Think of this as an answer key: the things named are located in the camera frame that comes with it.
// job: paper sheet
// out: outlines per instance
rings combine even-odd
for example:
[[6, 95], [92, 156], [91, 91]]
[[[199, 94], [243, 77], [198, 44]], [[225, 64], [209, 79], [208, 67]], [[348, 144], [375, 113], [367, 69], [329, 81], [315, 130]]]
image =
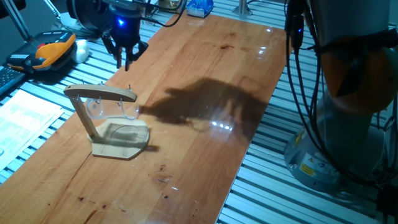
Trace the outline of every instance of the paper sheet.
[[0, 170], [45, 131], [61, 107], [19, 90], [0, 108]]

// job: wooden stand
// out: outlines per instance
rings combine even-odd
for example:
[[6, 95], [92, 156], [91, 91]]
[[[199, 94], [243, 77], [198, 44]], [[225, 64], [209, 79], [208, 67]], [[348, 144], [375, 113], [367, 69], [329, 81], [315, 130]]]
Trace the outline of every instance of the wooden stand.
[[121, 118], [107, 119], [97, 128], [88, 116], [80, 97], [135, 102], [132, 91], [100, 85], [70, 85], [63, 91], [83, 123], [87, 137], [93, 145], [93, 156], [132, 159], [148, 144], [149, 129], [145, 122]]
[[147, 146], [149, 130], [144, 121], [107, 119], [97, 128], [100, 139], [88, 139], [93, 144], [93, 156], [132, 159]]

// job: orange device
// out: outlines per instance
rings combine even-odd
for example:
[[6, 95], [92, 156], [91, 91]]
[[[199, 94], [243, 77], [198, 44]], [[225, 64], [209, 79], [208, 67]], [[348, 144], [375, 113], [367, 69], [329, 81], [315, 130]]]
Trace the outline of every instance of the orange device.
[[7, 57], [7, 64], [15, 70], [56, 70], [68, 61], [75, 48], [76, 36], [69, 31], [55, 30], [36, 35]]

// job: wood grain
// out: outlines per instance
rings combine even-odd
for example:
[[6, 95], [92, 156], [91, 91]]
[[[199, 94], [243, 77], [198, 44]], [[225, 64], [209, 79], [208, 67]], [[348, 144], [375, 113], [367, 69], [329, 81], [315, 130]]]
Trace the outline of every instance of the wood grain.
[[217, 16], [162, 28], [107, 82], [137, 93], [148, 148], [93, 157], [74, 114], [0, 186], [0, 222], [214, 223], [284, 69], [285, 33], [269, 28]]

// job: yellow label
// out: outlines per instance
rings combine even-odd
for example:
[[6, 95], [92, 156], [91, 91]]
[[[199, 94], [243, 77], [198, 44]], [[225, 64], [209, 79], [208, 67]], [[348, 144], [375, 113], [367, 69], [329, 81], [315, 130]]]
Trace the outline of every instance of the yellow label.
[[305, 164], [301, 164], [300, 170], [302, 170], [304, 173], [310, 175], [311, 177], [313, 176], [314, 169], [312, 169], [311, 167], [309, 167]]

